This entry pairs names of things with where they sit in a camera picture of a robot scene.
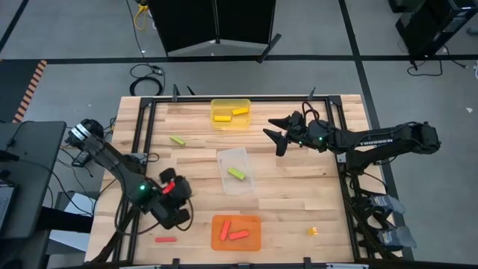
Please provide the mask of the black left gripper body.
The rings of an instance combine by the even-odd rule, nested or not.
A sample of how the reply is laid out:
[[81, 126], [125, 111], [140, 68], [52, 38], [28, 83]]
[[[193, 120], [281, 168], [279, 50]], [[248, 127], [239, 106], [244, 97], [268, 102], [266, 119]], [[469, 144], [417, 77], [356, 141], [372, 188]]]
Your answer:
[[152, 196], [152, 216], [165, 228], [172, 229], [190, 219], [190, 213], [182, 208], [189, 195], [169, 195], [155, 193]]

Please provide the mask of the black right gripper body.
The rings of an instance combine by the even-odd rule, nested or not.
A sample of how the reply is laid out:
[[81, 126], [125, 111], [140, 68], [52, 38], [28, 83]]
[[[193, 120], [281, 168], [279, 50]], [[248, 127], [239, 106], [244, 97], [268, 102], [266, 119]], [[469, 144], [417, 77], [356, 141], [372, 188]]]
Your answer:
[[312, 147], [304, 116], [298, 111], [293, 112], [289, 119], [288, 140], [289, 143], [296, 143], [300, 147]]

